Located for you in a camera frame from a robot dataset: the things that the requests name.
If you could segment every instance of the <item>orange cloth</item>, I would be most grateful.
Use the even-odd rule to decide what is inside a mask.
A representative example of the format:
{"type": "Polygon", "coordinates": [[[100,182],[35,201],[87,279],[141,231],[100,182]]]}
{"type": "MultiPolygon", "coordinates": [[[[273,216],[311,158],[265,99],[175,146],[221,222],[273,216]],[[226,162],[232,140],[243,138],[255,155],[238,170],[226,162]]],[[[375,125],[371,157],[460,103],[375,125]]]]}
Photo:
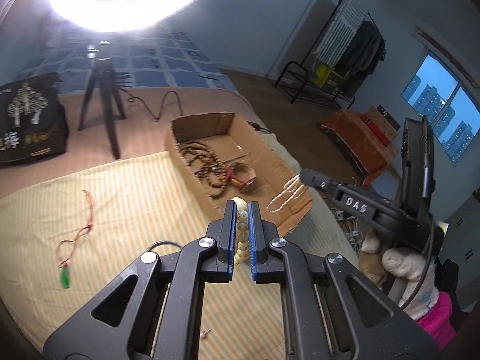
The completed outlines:
{"type": "Polygon", "coordinates": [[[398,155],[398,149],[393,144],[385,146],[360,115],[358,111],[342,109],[322,126],[335,131],[367,173],[373,174],[390,165],[398,155]]]}

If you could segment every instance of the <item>white cabinet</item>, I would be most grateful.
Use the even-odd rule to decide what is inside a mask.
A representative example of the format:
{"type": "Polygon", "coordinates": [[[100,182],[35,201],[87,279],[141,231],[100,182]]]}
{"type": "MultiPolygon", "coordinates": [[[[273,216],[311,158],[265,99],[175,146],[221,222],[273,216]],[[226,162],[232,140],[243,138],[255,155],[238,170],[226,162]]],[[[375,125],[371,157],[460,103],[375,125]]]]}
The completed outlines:
{"type": "Polygon", "coordinates": [[[480,291],[472,293],[477,292],[477,286],[472,284],[480,276],[480,203],[471,196],[447,222],[448,231],[439,258],[442,263],[451,259],[458,264],[458,301],[460,306],[467,306],[469,303],[462,303],[480,296],[480,291]]]}

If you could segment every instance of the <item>sky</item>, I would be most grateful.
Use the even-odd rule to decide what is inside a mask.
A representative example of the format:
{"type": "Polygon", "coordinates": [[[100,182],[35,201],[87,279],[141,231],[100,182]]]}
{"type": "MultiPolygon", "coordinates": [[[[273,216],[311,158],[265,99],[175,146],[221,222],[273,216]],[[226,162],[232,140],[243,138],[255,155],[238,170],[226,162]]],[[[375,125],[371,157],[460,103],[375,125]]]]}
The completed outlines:
{"type": "MultiPolygon", "coordinates": [[[[446,101],[452,95],[458,82],[440,62],[430,55],[427,55],[422,66],[418,69],[417,76],[421,78],[421,84],[410,98],[410,105],[414,105],[426,85],[435,86],[438,94],[446,101]]],[[[442,135],[438,137],[440,142],[448,140],[462,120],[472,126],[474,134],[480,128],[480,113],[462,89],[456,94],[451,107],[455,110],[455,116],[442,135]]]]}

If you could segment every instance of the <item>black bag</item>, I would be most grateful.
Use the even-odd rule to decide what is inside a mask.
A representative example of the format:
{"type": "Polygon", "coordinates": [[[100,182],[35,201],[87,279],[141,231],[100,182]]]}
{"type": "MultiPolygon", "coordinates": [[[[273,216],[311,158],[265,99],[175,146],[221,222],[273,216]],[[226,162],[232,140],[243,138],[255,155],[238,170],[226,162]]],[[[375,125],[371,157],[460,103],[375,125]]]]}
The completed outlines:
{"type": "Polygon", "coordinates": [[[57,81],[54,72],[0,88],[0,166],[66,152],[69,130],[54,88],[57,81]]]}

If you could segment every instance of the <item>bed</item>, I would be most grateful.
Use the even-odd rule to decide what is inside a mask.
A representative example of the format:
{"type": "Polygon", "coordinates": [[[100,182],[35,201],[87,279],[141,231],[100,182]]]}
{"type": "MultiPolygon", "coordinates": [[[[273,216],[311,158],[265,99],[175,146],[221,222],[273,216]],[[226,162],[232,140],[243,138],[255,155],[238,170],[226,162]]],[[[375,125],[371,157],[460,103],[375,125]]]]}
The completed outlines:
{"type": "MultiPolygon", "coordinates": [[[[73,36],[63,39],[28,64],[18,78],[52,69],[59,72],[61,103],[70,126],[68,151],[47,161],[0,169],[0,297],[39,350],[49,334],[152,242],[174,239],[186,244],[205,234],[208,224],[165,151],[167,128],[179,115],[176,102],[167,102],[158,123],[141,103],[124,103],[127,119],[116,121],[122,160],[114,161],[98,93],[86,117],[87,128],[77,131],[89,68],[81,65],[85,58],[76,53],[86,44],[73,36]],[[95,199],[94,230],[81,241],[71,264],[71,288],[65,290],[59,283],[55,248],[85,225],[82,190],[95,199]]],[[[174,86],[185,114],[235,112],[262,125],[248,100],[206,57],[189,58],[193,55],[188,50],[203,53],[181,32],[155,30],[147,38],[121,42],[128,47],[114,60],[117,71],[127,77],[122,85],[130,86],[132,94],[154,110],[174,86]],[[153,57],[145,54],[151,47],[162,62],[158,67],[142,67],[139,61],[153,57]],[[181,54],[167,55],[173,49],[181,54]]],[[[275,135],[263,138],[299,172],[300,166],[275,135]]],[[[340,252],[357,265],[357,256],[329,208],[316,191],[310,193],[313,208],[289,239],[312,254],[340,252]]],[[[173,249],[159,250],[169,252],[173,249]]],[[[278,286],[254,285],[247,263],[235,268],[233,283],[206,286],[202,330],[210,328],[209,337],[201,340],[200,359],[285,358],[278,286]]]]}

